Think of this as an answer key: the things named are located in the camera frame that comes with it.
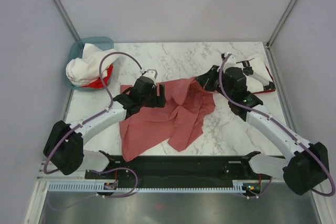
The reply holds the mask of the salmon pink t-shirt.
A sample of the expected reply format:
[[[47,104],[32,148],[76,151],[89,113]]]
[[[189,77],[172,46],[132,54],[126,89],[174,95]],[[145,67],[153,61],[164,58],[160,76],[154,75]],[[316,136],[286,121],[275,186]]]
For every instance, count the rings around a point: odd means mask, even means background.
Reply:
[[[203,134],[204,118],[215,110],[213,93],[205,91],[195,78],[166,81],[164,86],[163,108],[141,108],[119,124],[125,161],[163,141],[181,152]]]

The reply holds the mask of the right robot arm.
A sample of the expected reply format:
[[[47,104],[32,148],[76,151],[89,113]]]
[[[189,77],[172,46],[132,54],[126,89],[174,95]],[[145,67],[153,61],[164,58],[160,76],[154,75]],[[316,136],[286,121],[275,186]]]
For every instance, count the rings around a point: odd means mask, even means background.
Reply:
[[[223,95],[231,111],[261,132],[283,155],[277,158],[258,151],[249,153],[244,157],[247,162],[240,166],[245,178],[263,174],[282,179],[297,195],[314,191],[317,185],[329,180],[331,192],[328,195],[335,194],[327,148],[320,142],[312,144],[279,122],[262,100],[248,91],[242,69],[230,67],[223,71],[214,65],[195,80],[205,91]]]

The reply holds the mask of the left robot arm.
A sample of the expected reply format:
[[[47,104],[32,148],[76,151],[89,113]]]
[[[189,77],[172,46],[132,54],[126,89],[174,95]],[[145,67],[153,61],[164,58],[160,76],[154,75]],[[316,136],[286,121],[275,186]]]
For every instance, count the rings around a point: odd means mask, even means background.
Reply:
[[[44,147],[44,173],[61,172],[70,175],[78,169],[94,170],[103,178],[111,178],[115,165],[104,151],[88,151],[84,145],[108,127],[140,112],[142,107],[165,106],[165,86],[154,78],[141,76],[135,84],[111,99],[110,104],[86,119],[66,123],[58,121],[52,127]]]

